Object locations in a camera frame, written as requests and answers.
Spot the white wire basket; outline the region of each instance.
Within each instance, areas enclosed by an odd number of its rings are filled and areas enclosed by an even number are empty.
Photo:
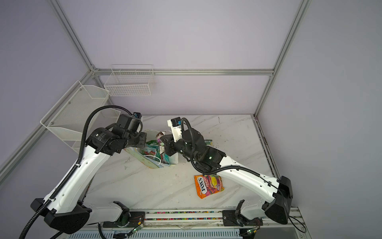
[[[77,87],[77,90],[58,113],[49,118],[51,114],[49,111],[40,123],[78,152],[87,118],[96,108],[106,104],[109,91],[93,85],[82,85],[79,81],[73,87]],[[90,122],[87,134],[96,128],[116,123],[120,113],[120,111],[111,108],[98,112]]]
[[[155,85],[153,65],[110,65],[105,83],[110,96],[150,96]]]

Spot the orange candy bag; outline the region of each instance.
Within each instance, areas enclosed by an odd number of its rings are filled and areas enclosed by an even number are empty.
[[[211,194],[224,190],[222,178],[214,175],[195,175],[195,186],[197,195],[200,198],[205,198]]]

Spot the snack package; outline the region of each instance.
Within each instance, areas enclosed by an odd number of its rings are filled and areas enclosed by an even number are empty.
[[[196,175],[195,178],[195,186],[197,195],[200,198],[205,198],[211,194],[221,192],[224,190],[222,178],[220,176],[214,175]]]

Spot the wire basket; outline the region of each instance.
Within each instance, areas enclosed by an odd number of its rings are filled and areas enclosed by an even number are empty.
[[[155,85],[153,65],[110,65],[105,83],[110,96],[150,96]]]
[[[77,87],[77,90],[58,113],[49,118],[50,112],[48,112],[40,123],[78,152],[87,118],[96,108],[106,104],[109,91],[93,85],[82,85],[79,81],[74,86]],[[114,109],[104,109],[98,112],[90,122],[87,133],[91,133],[96,128],[116,123],[120,113]]]

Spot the mesh shelf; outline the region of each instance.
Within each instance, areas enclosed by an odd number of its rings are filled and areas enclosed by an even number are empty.
[[[75,85],[78,89],[58,113],[50,119],[45,116],[40,123],[78,152],[87,118],[96,108],[106,104],[109,91],[93,85],[82,85],[79,81]],[[91,133],[96,128],[116,123],[119,115],[120,111],[114,109],[104,109],[98,112],[90,122],[87,133]]]
[[[105,83],[110,96],[150,96],[155,85],[153,65],[110,65]]]

